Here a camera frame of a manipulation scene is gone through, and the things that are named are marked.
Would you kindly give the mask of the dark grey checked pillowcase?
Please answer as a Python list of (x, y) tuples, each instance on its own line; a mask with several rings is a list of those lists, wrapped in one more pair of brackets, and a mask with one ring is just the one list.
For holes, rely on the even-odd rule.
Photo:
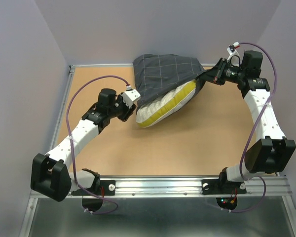
[(138, 109), (205, 72), (197, 58), (175, 54), (144, 54), (133, 61)]

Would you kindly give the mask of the white pillow yellow edge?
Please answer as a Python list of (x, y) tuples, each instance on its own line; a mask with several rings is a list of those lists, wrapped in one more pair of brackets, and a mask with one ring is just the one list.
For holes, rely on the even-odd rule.
[(191, 80), (141, 106), (136, 114), (136, 123), (141, 128), (156, 125), (184, 107), (196, 95), (197, 81)]

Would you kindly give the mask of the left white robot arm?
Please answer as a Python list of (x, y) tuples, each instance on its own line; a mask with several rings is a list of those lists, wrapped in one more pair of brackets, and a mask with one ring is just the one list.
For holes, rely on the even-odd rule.
[(130, 86), (121, 94), (102, 89), (98, 101), (82, 116), (73, 131), (47, 154), (37, 154), (32, 163), (31, 189), (55, 201), (62, 201), (70, 193), (84, 189), (93, 195), (99, 191), (100, 175), (83, 169), (70, 173), (73, 158), (107, 127), (113, 118), (125, 122), (136, 109), (140, 99)]

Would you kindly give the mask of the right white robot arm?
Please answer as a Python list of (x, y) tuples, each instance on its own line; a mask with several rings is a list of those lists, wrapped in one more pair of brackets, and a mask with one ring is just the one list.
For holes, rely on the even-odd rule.
[(286, 137), (276, 119), (270, 86), (267, 79), (260, 77), (262, 60), (261, 52), (247, 50), (239, 66), (222, 58), (215, 67), (215, 82), (237, 84), (251, 112), (256, 136), (256, 142), (244, 151), (241, 163), (223, 169), (218, 180), (210, 185), (223, 193), (240, 186), (257, 173), (282, 172), (296, 149), (295, 141)]

